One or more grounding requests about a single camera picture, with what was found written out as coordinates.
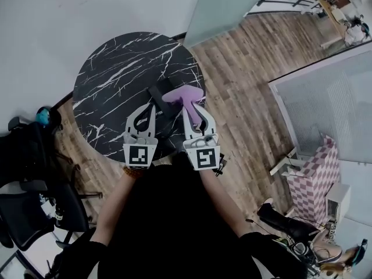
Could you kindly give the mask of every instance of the shoe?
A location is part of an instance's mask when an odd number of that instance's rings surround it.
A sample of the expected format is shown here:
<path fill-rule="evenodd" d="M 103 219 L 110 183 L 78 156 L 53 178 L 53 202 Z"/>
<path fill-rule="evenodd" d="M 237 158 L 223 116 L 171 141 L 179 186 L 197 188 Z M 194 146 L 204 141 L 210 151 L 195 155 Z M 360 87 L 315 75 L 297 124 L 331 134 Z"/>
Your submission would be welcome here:
<path fill-rule="evenodd" d="M 7 229 L 5 228 L 5 224 L 2 220 L 0 220 L 0 243 L 6 248 L 14 247 L 14 243 Z"/>
<path fill-rule="evenodd" d="M 261 206 L 260 206 L 260 208 L 258 209 L 258 211 L 261 209 L 261 207 L 264 205 L 264 204 L 266 204 L 266 203 L 269 203 L 269 204 L 271 204 L 271 206 L 273 206 L 273 202 L 274 202 L 274 199 L 273 198 L 268 198 L 268 199 L 266 199 L 262 204 L 261 204 Z"/>

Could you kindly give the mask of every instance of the black chair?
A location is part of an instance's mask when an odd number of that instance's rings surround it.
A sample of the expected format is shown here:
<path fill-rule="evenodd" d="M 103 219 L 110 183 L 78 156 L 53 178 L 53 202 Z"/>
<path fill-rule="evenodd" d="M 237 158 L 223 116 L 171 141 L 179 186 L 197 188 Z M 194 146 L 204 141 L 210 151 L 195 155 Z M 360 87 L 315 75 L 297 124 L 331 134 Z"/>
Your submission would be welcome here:
<path fill-rule="evenodd" d="M 57 157 L 68 163 L 72 160 L 55 152 L 49 130 L 36 122 L 22 124 L 13 119 L 11 123 L 11 133 L 0 137 L 0 187 L 19 182 L 22 190 L 18 194 L 0 194 L 0 242 L 11 248 L 13 240 L 25 251 L 39 237 L 53 231 L 54 226 L 71 232 L 89 230 L 89 218 L 81 201 L 87 196 L 80 196 L 74 187 L 79 166 L 73 167 L 68 179 Z M 45 215 L 40 194 L 56 204 L 61 220 Z M 102 197 L 102 193 L 88 197 L 92 196 Z"/>

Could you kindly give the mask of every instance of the white frame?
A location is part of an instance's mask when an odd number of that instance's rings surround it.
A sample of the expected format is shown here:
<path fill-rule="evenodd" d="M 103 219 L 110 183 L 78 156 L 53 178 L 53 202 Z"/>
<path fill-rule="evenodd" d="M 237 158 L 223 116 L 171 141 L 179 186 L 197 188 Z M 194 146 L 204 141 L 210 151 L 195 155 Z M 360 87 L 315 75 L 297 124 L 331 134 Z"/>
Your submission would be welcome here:
<path fill-rule="evenodd" d="M 278 106 L 279 106 L 279 109 L 280 109 L 280 111 L 283 115 L 285 124 L 287 125 L 287 129 L 289 131 L 289 135 L 291 137 L 292 143 L 295 147 L 297 147 L 299 149 L 299 151 L 301 151 L 301 149 L 299 147 L 299 143 L 298 143 L 298 140 L 297 140 L 297 137 L 296 137 L 295 129 L 293 127 L 291 118 L 289 117 L 288 111 L 287 111 L 287 109 L 284 105 L 284 102 L 283 102 L 282 98 L 280 97 L 280 95 L 278 94 L 277 85 L 279 85 L 281 83 L 284 83 L 286 81 L 291 81 L 295 77 L 303 76 L 305 74 L 308 74 L 310 72 L 318 70 L 322 67 L 326 67 L 328 65 L 331 65 L 331 64 L 340 62 L 342 60 L 354 57 L 356 55 L 360 55 L 362 53 L 370 52 L 370 51 L 372 51 L 372 41 L 369 41 L 365 44 L 356 46 L 356 47 L 351 48 L 351 49 L 347 49 L 345 52 L 341 52 L 339 54 L 336 54 L 334 56 L 331 56 L 329 58 L 326 58 L 324 60 L 316 62 L 314 64 L 308 65 L 304 68 L 296 70 L 296 71 L 294 71 L 292 73 L 289 73 L 285 76 L 277 78 L 276 80 L 271 81 L 269 83 L 269 87 L 270 87 L 270 89 L 271 89 L 271 91 L 274 95 L 275 100 L 278 103 Z"/>
<path fill-rule="evenodd" d="M 275 165 L 272 170 L 270 170 L 270 174 L 273 176 L 275 175 L 280 168 L 282 168 L 285 164 L 291 165 L 291 166 L 299 166 L 302 167 L 306 161 L 299 160 L 299 159 L 293 159 L 292 157 L 294 154 L 297 153 L 297 148 L 294 147 L 290 153 L 287 154 L 286 157 L 284 157 L 282 160 L 279 161 L 277 165 Z M 284 172 L 281 174 L 282 176 L 288 176 L 289 174 L 287 172 Z"/>
<path fill-rule="evenodd" d="M 334 183 L 325 195 L 325 212 L 328 214 L 328 201 L 338 204 L 335 212 L 336 224 L 345 217 L 350 207 L 351 186 L 348 184 Z"/>

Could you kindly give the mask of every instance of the black marble tabletop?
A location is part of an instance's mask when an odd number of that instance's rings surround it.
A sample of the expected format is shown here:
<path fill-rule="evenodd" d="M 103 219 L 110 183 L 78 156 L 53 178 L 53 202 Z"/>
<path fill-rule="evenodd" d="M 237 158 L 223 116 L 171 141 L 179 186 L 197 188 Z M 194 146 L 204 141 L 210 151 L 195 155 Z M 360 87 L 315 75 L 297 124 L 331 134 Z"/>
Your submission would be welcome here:
<path fill-rule="evenodd" d="M 87 142 L 106 157 L 125 162 L 126 120 L 152 100 L 147 89 L 166 77 L 174 88 L 193 85 L 202 88 L 205 96 L 203 74 L 195 58 L 167 36 L 128 33 L 97 48 L 82 66 L 73 92 L 74 116 Z M 185 140 L 181 113 L 169 120 L 157 109 L 156 137 L 154 160 L 179 149 Z"/>

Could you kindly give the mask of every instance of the pink checkered box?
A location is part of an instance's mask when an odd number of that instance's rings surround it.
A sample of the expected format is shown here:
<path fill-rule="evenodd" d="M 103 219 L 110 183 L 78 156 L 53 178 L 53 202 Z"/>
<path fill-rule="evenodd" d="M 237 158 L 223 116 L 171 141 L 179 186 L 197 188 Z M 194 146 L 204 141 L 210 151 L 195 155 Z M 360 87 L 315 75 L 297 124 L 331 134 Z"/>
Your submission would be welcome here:
<path fill-rule="evenodd" d="M 336 143 L 329 136 L 322 136 L 323 146 L 317 148 L 301 171 L 290 169 L 287 176 L 296 216 L 312 220 L 314 224 L 328 221 L 326 194 L 333 183 L 340 181 Z"/>

